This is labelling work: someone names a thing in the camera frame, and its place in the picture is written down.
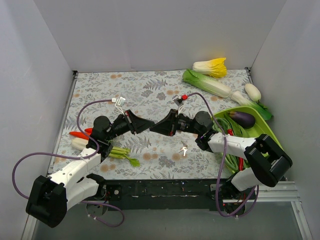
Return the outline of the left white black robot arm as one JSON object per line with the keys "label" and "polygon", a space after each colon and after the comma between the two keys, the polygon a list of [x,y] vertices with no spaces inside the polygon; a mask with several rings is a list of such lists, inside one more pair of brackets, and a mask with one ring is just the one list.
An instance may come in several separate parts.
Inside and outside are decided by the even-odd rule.
{"label": "left white black robot arm", "polygon": [[120,114],[114,122],[99,116],[87,146],[77,160],[48,177],[39,176],[33,183],[26,213],[47,226],[56,227],[74,205],[86,199],[106,200],[109,196],[106,180],[90,170],[102,163],[111,153],[111,141],[127,132],[139,134],[155,123],[143,119],[131,110]]}

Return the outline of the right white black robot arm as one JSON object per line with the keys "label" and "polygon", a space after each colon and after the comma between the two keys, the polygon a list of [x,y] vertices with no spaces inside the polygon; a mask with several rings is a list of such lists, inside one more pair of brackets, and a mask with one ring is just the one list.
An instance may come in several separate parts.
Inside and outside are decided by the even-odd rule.
{"label": "right white black robot arm", "polygon": [[189,118],[171,109],[168,115],[150,128],[150,131],[174,136],[177,131],[196,134],[198,147],[207,152],[227,153],[248,161],[249,168],[236,173],[226,186],[227,195],[237,199],[246,189],[257,185],[275,187],[292,167],[291,158],[267,134],[259,137],[239,137],[214,130],[214,122],[206,111]]}

